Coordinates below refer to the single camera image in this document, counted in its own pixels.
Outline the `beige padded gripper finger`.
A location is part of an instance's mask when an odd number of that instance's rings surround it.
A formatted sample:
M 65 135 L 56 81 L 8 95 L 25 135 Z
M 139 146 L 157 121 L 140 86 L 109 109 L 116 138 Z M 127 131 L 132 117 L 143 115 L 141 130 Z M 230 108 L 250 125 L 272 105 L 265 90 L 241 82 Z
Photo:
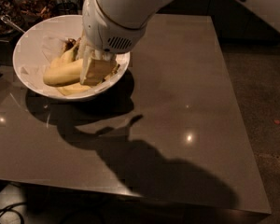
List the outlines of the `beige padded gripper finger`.
M 77 50 L 77 59 L 89 57 L 93 59 L 97 58 L 95 48 L 88 42 L 85 33 L 82 33 Z
M 80 74 L 80 84 L 96 86 L 112 73 L 116 65 L 117 62 L 115 60 L 105 61 L 93 59 L 92 57 L 84 58 Z

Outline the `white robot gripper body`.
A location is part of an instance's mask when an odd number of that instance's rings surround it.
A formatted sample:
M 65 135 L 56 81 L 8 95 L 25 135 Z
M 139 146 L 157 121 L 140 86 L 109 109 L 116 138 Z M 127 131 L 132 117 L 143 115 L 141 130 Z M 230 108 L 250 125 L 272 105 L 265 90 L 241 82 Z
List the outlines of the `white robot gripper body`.
M 130 52 L 146 31 L 146 28 L 128 29 L 115 24 L 97 0 L 84 1 L 82 24 L 87 41 L 94 49 L 114 54 Z

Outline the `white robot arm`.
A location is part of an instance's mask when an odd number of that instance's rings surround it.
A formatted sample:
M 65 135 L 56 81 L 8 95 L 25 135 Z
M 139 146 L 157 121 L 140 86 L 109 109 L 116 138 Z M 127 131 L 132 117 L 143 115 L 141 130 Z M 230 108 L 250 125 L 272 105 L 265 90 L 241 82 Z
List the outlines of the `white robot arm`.
M 280 0 L 234 0 L 280 33 Z M 149 20 L 174 0 L 84 0 L 82 23 L 91 49 L 108 54 L 131 51 Z

